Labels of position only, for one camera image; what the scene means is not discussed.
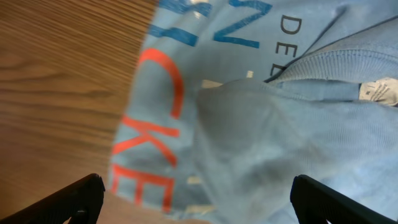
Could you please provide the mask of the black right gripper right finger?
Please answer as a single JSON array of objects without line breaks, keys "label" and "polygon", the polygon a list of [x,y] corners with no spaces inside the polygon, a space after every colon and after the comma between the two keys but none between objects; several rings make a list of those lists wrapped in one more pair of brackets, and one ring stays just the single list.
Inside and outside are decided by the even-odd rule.
[{"label": "black right gripper right finger", "polygon": [[307,175],[294,178],[290,202],[300,224],[397,224]]}]

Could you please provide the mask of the light blue printed t-shirt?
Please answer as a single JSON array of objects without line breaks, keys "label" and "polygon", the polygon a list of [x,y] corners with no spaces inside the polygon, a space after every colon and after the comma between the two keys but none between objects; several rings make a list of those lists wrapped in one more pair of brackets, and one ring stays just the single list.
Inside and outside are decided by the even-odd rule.
[{"label": "light blue printed t-shirt", "polygon": [[160,1],[112,193],[175,219],[296,223],[300,174],[397,219],[397,2]]}]

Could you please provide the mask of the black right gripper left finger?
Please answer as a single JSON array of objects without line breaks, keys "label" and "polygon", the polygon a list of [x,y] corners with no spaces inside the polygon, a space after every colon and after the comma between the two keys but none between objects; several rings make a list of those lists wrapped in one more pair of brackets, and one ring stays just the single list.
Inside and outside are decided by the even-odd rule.
[{"label": "black right gripper left finger", "polygon": [[1,219],[1,224],[96,224],[104,193],[101,176],[93,173]]}]

